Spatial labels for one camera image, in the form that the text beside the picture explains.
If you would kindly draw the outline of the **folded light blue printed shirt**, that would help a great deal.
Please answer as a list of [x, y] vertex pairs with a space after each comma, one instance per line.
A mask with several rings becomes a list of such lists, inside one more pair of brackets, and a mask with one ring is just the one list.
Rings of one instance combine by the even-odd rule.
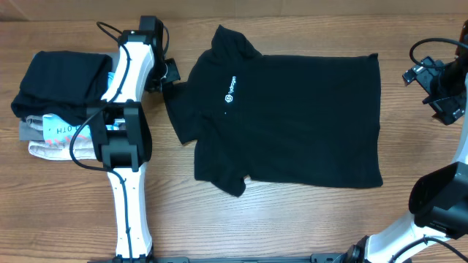
[[[115, 73], [108, 73], [108, 88], [113, 82]], [[68, 124], [58, 115], [47, 114], [42, 116], [42, 131], [43, 138], [47, 144], [57, 145], [59, 143], [71, 142], [73, 135], [76, 130], [78, 130], [80, 125], [73, 126]], [[118, 130], [118, 124], [106, 125], [110, 130]], [[88, 125], [86, 125], [83, 130], [77, 136], [76, 142], [79, 140], [89, 140], [91, 141], [91, 130]]]

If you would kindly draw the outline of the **folded black garment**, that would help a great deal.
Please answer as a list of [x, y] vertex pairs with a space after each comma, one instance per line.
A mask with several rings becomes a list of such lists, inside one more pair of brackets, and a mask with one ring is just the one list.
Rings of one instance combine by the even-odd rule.
[[12, 111], [19, 118], [51, 113], [81, 125], [86, 108], [106, 92], [112, 67], [113, 59], [105, 54], [40, 51], [20, 82]]

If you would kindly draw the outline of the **black t-shirt with logo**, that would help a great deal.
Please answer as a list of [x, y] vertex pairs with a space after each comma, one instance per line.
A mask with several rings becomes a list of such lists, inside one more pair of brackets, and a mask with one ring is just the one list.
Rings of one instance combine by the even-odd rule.
[[188, 79], [164, 92], [195, 178], [239, 197], [250, 178], [333, 188], [383, 184], [377, 54], [264, 55], [219, 27]]

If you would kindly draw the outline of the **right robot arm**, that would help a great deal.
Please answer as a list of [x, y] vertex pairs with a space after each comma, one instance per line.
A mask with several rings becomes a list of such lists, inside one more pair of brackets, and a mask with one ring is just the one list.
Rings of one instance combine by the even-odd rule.
[[[403, 75], [427, 92], [435, 118], [452, 124], [467, 116], [467, 56], [459, 54], [449, 64], [424, 58]], [[409, 196], [409, 210], [382, 232], [365, 236], [337, 258], [338, 262], [409, 262], [411, 257], [436, 243], [467, 234], [467, 127], [452, 162], [421, 177]]]

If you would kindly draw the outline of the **folded beige garment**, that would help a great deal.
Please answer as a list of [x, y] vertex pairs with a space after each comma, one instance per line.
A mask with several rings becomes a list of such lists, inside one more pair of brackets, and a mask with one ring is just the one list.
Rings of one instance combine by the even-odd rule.
[[[51, 161], [69, 161], [71, 156], [69, 153], [70, 142], [59, 143], [57, 145], [47, 144], [43, 141], [28, 141], [29, 153], [41, 159]], [[73, 145], [73, 153], [78, 160], [92, 160], [95, 159], [94, 146], [92, 140], [79, 140]]]

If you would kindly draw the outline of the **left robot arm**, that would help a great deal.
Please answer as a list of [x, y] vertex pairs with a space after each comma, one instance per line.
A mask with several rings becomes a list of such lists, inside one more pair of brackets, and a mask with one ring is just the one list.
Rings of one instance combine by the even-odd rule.
[[141, 99], [146, 86], [178, 80], [173, 61], [162, 55], [162, 34], [126, 30], [118, 38], [113, 82], [87, 115], [95, 156], [109, 178], [116, 212], [114, 262], [153, 262], [146, 215], [145, 176], [151, 132]]

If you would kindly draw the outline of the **folded gray garment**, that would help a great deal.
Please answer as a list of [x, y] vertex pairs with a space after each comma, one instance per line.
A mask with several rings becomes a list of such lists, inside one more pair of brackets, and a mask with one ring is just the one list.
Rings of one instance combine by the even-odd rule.
[[[106, 53], [113, 60], [112, 69], [108, 74], [107, 86], [110, 87], [113, 82], [113, 76], [118, 65], [119, 54]], [[43, 141], [42, 116], [32, 116], [21, 118], [18, 125], [18, 136], [20, 141]]]

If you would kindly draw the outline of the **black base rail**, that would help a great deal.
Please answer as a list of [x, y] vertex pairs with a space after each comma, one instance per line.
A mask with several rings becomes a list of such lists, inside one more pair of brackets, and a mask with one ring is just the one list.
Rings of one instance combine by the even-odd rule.
[[190, 259], [188, 257], [154, 257], [140, 259], [122, 259], [115, 257], [106, 261], [92, 263], [337, 263], [343, 262], [345, 254], [324, 253], [311, 256], [274, 256], [274, 257], [243, 257], [243, 258], [211, 258]]

